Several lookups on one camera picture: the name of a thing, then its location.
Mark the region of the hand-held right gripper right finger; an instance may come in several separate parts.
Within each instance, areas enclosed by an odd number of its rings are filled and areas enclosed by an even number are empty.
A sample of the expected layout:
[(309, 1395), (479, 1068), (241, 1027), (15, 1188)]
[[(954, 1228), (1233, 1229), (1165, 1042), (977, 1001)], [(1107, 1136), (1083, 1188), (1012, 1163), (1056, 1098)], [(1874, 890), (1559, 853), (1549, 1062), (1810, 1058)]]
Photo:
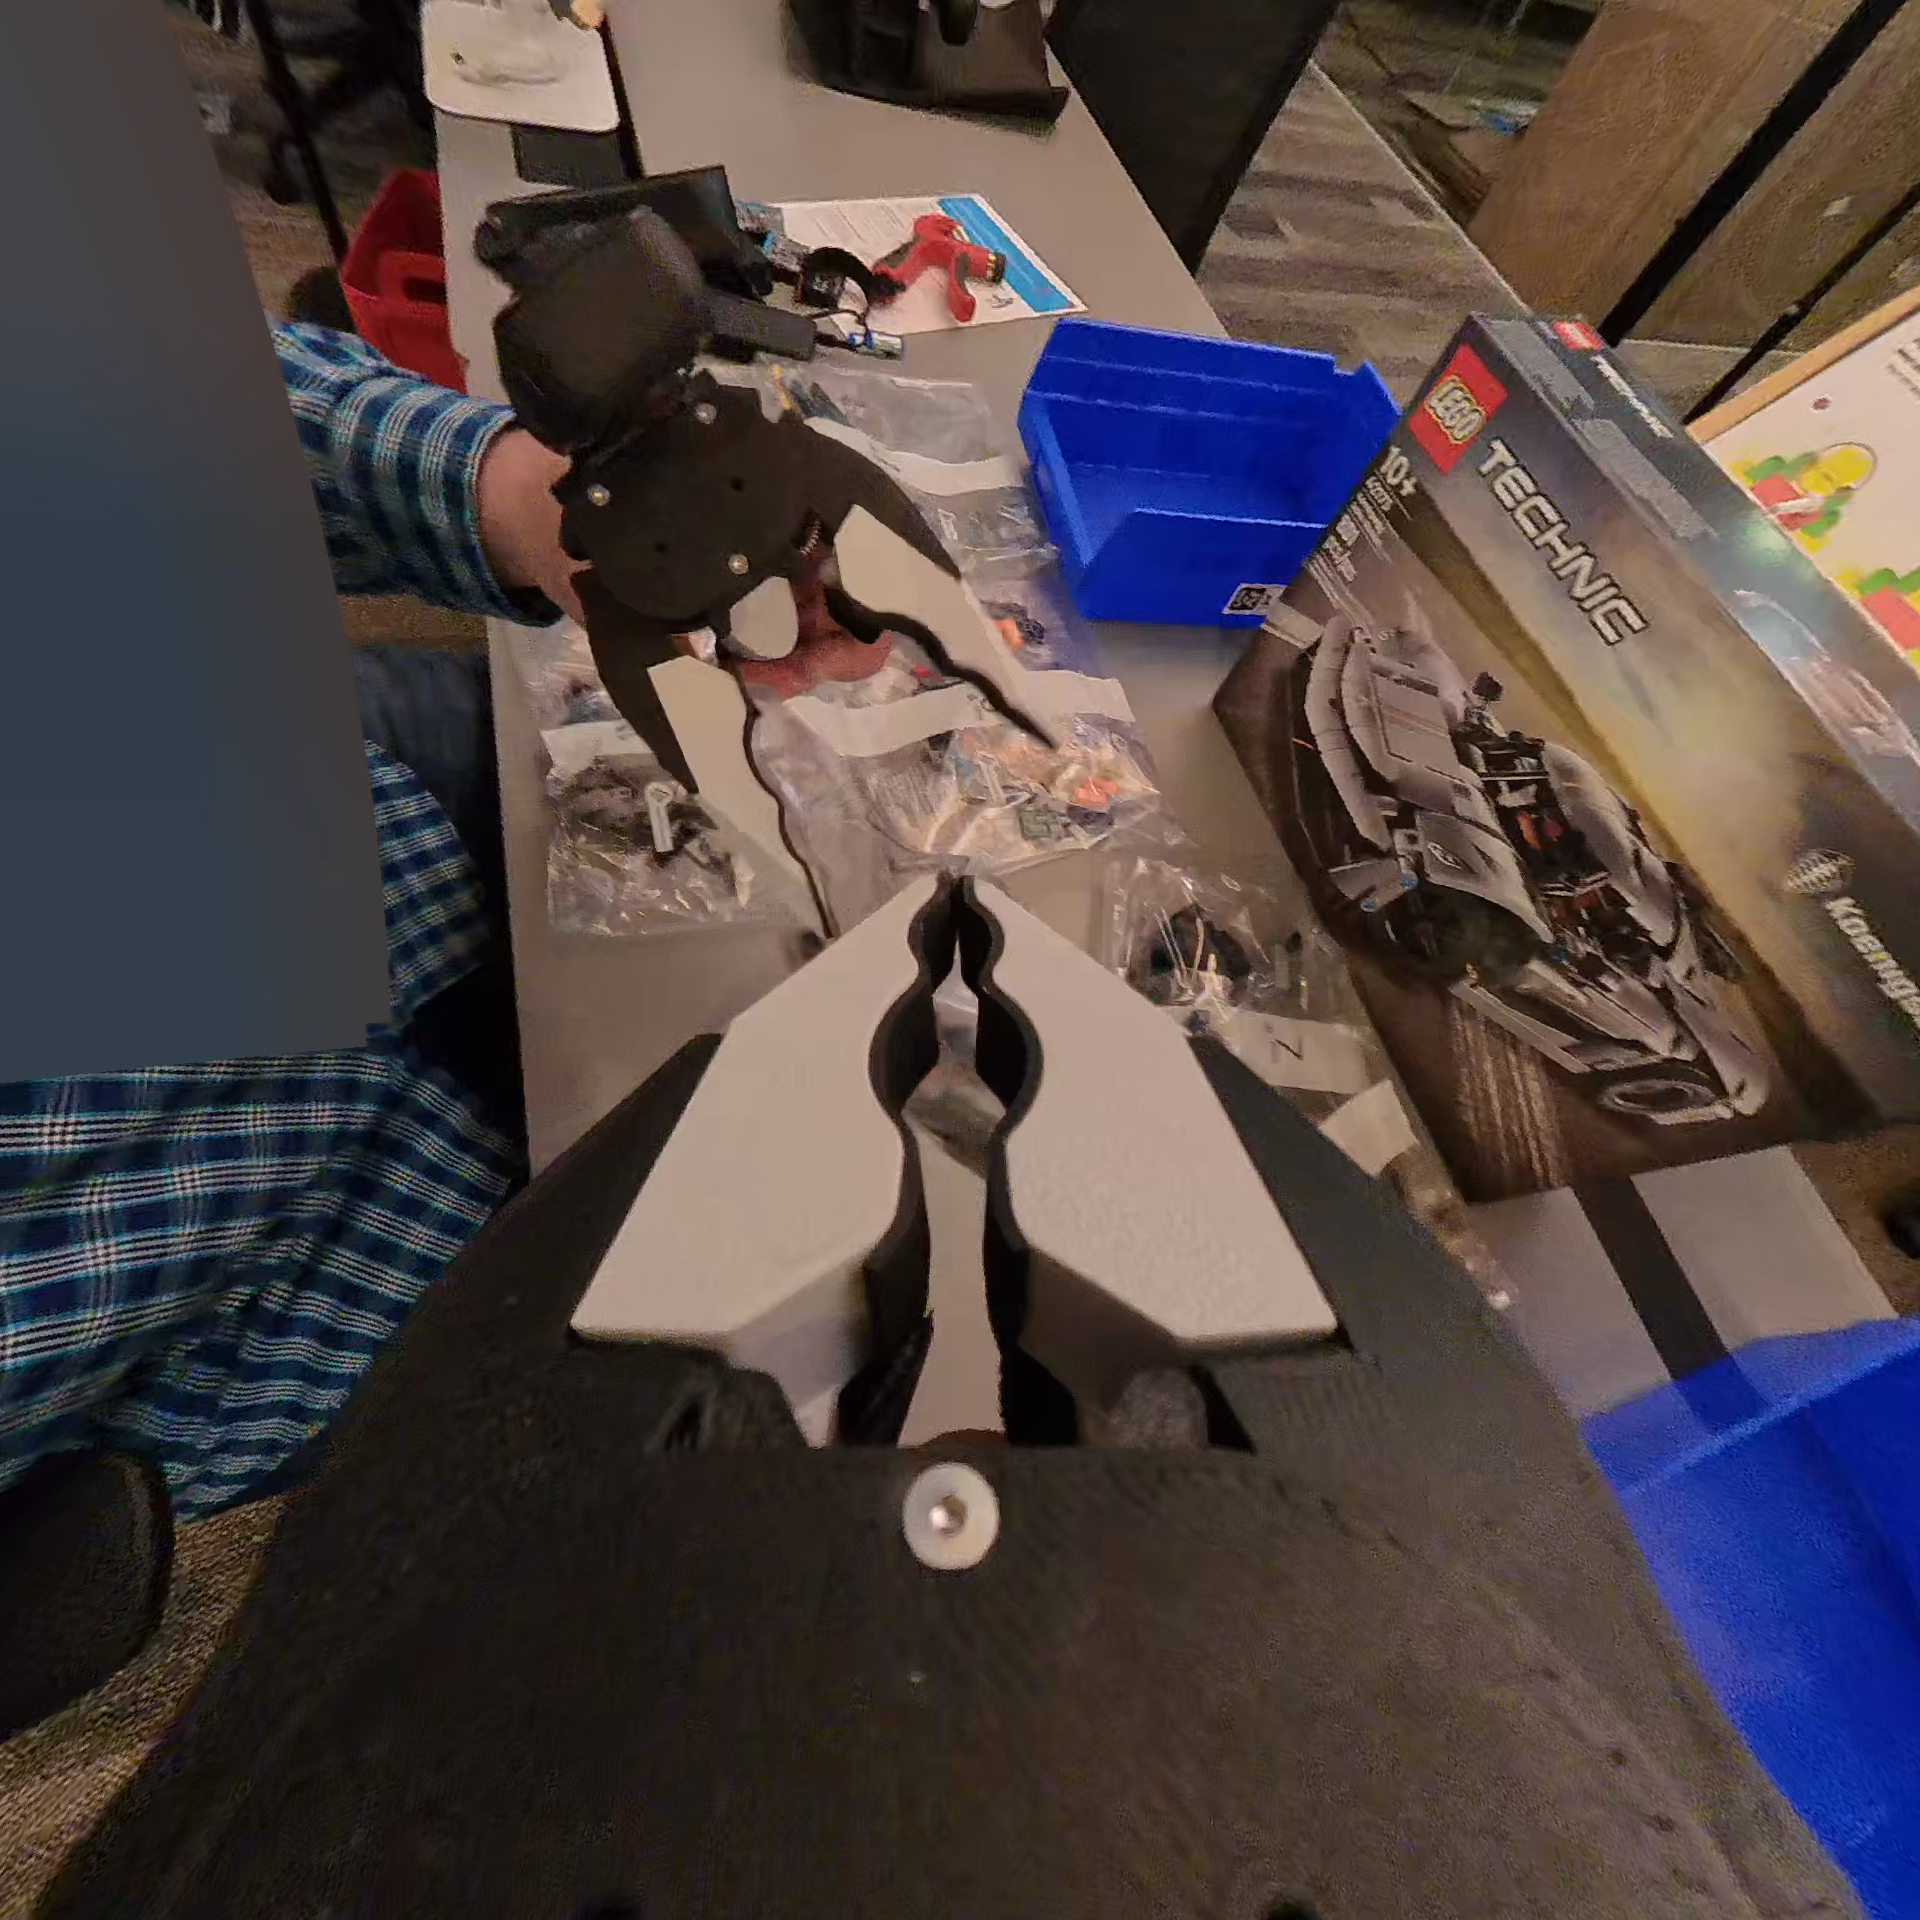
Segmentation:
[(983, 1276), (1008, 1440), (1069, 1444), (1140, 1377), (1338, 1336), (1210, 1075), (1234, 1057), (986, 880), (964, 884), (964, 980), (1002, 1105)]

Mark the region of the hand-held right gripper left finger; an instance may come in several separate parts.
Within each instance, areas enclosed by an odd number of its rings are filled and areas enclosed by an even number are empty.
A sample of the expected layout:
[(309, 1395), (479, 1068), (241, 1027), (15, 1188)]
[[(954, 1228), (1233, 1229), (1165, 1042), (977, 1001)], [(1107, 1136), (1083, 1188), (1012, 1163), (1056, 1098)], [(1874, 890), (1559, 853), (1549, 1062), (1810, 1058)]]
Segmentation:
[(772, 1378), (805, 1438), (892, 1448), (930, 1347), (905, 1106), (941, 1058), (954, 884), (916, 880), (738, 1016), (613, 1235), (572, 1332)]

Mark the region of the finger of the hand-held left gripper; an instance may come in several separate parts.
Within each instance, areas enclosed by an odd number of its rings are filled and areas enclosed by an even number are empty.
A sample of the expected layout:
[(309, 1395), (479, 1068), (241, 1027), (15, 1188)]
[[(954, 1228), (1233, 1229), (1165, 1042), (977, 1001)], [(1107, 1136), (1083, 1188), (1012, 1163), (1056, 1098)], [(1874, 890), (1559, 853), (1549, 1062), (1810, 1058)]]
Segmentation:
[(728, 851), (753, 872), (754, 899), (780, 906), (815, 937), (829, 937), (818, 888), (792, 848), (780, 798), (753, 754), (754, 713), (715, 664), (677, 657), (648, 669), (693, 793)]
[(844, 517), (824, 595), (848, 634), (911, 637), (949, 681), (969, 684), (1005, 723), (1047, 748), (1053, 744), (1053, 718), (964, 579), (873, 512)]

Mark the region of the person's left forearm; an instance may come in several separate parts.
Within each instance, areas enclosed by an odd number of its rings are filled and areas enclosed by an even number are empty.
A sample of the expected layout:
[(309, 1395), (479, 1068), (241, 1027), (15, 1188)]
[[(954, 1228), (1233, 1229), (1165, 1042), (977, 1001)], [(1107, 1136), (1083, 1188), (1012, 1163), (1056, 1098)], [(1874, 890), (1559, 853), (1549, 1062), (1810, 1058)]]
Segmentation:
[(498, 587), (475, 524), (475, 478), (509, 408), (397, 368), (353, 334), (273, 325), (279, 374), (341, 592), (543, 629)]

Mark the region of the person's left hand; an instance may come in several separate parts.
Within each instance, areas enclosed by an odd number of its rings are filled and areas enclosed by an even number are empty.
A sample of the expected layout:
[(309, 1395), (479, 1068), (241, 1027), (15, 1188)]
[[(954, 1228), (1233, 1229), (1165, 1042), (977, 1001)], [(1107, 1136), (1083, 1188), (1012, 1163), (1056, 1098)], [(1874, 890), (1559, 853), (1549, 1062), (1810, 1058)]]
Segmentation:
[(569, 458), (509, 422), (487, 445), (475, 478), (475, 524), (487, 564), (519, 608), (543, 603), (561, 617), (585, 624), (573, 590), (578, 562), (563, 541), (559, 488), (569, 478)]

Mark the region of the blue plastic bin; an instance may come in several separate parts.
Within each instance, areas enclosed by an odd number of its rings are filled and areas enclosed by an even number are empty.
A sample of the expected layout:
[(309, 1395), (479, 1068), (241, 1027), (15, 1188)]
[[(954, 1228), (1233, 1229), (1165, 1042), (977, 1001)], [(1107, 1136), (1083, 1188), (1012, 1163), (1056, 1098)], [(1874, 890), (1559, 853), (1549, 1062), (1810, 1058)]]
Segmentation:
[(1082, 617), (1231, 629), (1290, 587), (1399, 419), (1367, 364), (1059, 320), (1017, 433)]
[(1583, 1432), (1767, 1776), (1871, 1916), (1916, 1917), (1916, 1320), (1751, 1342)]

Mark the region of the white paper sheet blue border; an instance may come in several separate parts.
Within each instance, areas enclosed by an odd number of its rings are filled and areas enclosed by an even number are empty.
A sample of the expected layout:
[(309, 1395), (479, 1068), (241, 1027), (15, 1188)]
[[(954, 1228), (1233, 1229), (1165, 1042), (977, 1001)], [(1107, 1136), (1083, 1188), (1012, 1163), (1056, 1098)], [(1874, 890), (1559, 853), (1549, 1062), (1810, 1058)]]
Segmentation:
[(1004, 285), (978, 291), (978, 315), (968, 326), (945, 320), (941, 294), (928, 278), (899, 307), (875, 315), (873, 325), (879, 329), (904, 334), (911, 341), (932, 331), (1079, 317), (1089, 310), (1069, 284), (980, 195), (772, 202), (763, 211), (783, 237), (803, 251), (848, 250), (861, 262), (873, 262), (893, 251), (924, 213), (949, 213), (980, 248), (1008, 253)]

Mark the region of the person's torso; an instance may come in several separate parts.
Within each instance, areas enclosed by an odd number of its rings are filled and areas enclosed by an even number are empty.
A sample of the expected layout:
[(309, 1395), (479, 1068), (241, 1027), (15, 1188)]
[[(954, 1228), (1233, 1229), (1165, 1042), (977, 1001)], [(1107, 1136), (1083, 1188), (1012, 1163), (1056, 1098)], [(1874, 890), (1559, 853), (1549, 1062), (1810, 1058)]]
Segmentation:
[(480, 872), (447, 808), (397, 756), (364, 741), (373, 790), (392, 1011), (400, 1033), (492, 958)]

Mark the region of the red plastic bin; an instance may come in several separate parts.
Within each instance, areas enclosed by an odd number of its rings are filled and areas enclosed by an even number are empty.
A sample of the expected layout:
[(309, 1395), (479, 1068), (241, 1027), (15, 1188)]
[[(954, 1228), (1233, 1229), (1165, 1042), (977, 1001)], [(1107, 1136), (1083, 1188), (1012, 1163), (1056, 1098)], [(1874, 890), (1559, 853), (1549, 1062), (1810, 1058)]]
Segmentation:
[(442, 181), (392, 171), (353, 232), (341, 268), (354, 331), (397, 368), (456, 393), (467, 364), (453, 345), (444, 259)]

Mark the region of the black tablet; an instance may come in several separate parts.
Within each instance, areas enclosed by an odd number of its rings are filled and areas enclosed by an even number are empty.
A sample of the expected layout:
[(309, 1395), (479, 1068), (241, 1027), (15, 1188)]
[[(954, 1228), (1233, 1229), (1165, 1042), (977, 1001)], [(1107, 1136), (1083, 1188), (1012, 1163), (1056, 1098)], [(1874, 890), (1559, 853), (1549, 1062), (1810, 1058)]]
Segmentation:
[(643, 176), (634, 137), (625, 128), (584, 133), (509, 125), (509, 134), (517, 178), (529, 185), (588, 190)]

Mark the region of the white tray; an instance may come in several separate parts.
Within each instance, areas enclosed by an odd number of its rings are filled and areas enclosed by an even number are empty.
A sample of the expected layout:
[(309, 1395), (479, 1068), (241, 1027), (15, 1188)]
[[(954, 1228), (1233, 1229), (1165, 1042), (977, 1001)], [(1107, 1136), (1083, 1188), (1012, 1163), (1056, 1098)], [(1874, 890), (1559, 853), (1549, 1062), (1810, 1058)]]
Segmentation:
[(424, 92), (500, 125), (618, 131), (602, 2), (424, 2)]

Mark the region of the black bag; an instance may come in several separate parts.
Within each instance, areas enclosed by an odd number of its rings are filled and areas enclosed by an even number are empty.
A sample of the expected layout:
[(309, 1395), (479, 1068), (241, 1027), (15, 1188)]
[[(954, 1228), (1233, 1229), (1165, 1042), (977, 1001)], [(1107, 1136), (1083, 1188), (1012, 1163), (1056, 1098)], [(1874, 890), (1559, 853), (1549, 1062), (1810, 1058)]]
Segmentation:
[(1067, 104), (1041, 2), (787, 2), (816, 82), (925, 113), (1051, 125)]

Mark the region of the dark rounded object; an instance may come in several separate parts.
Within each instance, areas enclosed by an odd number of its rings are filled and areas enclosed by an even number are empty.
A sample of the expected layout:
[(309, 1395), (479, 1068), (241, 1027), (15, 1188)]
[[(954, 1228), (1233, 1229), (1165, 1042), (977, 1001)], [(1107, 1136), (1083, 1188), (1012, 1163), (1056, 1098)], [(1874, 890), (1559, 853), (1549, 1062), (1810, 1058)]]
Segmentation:
[(120, 1674), (161, 1625), (173, 1516), (151, 1461), (61, 1452), (3, 1492), (3, 1740)]

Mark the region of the wooden partition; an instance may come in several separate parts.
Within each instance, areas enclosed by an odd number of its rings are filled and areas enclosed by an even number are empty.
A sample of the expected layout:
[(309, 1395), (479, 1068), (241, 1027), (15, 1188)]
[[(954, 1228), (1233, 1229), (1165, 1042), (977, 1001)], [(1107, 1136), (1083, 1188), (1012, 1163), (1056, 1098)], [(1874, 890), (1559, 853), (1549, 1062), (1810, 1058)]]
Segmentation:
[(1919, 171), (1919, 5), (1613, 2), (1473, 214), (1543, 314), (1754, 345)]

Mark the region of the framed colourful brick board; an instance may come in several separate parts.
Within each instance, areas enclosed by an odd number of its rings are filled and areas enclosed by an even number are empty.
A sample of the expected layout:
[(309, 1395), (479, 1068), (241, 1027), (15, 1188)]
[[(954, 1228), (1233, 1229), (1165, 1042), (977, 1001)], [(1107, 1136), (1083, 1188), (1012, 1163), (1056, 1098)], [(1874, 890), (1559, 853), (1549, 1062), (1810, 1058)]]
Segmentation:
[(1919, 293), (1717, 403), (1689, 433), (1919, 665)]

